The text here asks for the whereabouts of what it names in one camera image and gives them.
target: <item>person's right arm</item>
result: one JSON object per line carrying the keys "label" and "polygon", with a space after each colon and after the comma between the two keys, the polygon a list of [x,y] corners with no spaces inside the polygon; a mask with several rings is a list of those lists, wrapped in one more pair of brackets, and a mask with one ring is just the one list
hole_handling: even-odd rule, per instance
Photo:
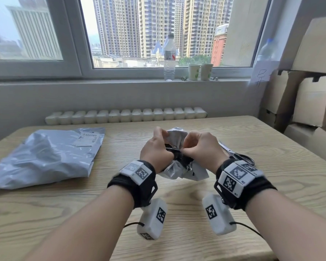
{"label": "person's right arm", "polygon": [[[189,133],[181,151],[214,174],[228,158],[207,132]],[[325,218],[274,189],[255,195],[245,211],[280,261],[326,260]]]}

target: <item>wood grain tabletop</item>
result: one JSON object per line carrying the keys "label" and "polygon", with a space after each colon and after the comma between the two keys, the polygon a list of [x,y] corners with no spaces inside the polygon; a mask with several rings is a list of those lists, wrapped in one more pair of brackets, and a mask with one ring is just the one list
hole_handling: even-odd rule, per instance
{"label": "wood grain tabletop", "polygon": [[[117,170],[139,158],[156,126],[211,132],[229,148],[253,158],[279,191],[326,217],[326,162],[250,116],[27,127],[0,141],[0,159],[37,129],[103,126],[103,145],[89,178],[0,191],[0,260],[21,260],[52,229],[100,194]],[[215,176],[209,175],[200,182],[158,176],[155,197],[168,204],[161,237],[146,241],[137,235],[135,225],[127,227],[112,260],[273,260],[275,256],[266,242],[246,228],[238,226],[235,232],[219,237],[213,234],[202,207],[202,198],[209,192],[216,193]],[[135,209],[128,222],[138,221],[141,213],[141,209]],[[253,227],[242,210],[232,210],[232,215]]]}

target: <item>red brick building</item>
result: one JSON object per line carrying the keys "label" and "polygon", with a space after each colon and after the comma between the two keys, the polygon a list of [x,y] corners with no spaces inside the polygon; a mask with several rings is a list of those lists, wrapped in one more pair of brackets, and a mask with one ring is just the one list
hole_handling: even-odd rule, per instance
{"label": "red brick building", "polygon": [[225,50],[227,39],[228,24],[223,24],[215,29],[214,43],[211,52],[211,63],[214,67],[221,65],[223,52]]}

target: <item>black cable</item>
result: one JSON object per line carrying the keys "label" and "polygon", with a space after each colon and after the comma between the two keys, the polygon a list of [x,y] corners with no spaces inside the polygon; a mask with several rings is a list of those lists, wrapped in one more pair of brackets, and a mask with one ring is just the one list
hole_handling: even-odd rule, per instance
{"label": "black cable", "polygon": [[261,236],[261,234],[259,232],[257,232],[255,229],[252,229],[250,226],[247,226],[246,224],[243,224],[241,222],[230,222],[229,223],[230,225],[232,224],[240,224],[240,225],[243,225],[245,226],[246,228],[249,228],[251,231],[253,231],[254,233],[257,233],[259,236]]}
{"label": "black cable", "polygon": [[131,222],[129,224],[126,224],[123,228],[126,228],[127,226],[132,225],[132,224],[139,224],[141,226],[144,226],[144,224],[142,222]]}

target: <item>crumpled plastic bag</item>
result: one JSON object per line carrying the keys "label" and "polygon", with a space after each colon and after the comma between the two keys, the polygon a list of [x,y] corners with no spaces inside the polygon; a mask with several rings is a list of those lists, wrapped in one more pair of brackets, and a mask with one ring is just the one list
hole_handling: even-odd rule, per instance
{"label": "crumpled plastic bag", "polygon": [[105,128],[37,130],[0,161],[0,189],[88,177]]}
{"label": "crumpled plastic bag", "polygon": [[[168,132],[169,137],[167,137],[167,141],[177,149],[181,149],[183,141],[188,133],[179,127],[174,127],[168,130]],[[176,180],[179,177],[195,181],[204,180],[209,177],[206,169],[194,160],[189,164],[189,168],[190,170],[187,170],[180,162],[173,160],[173,162],[171,162],[171,164],[159,175],[170,180]]]}

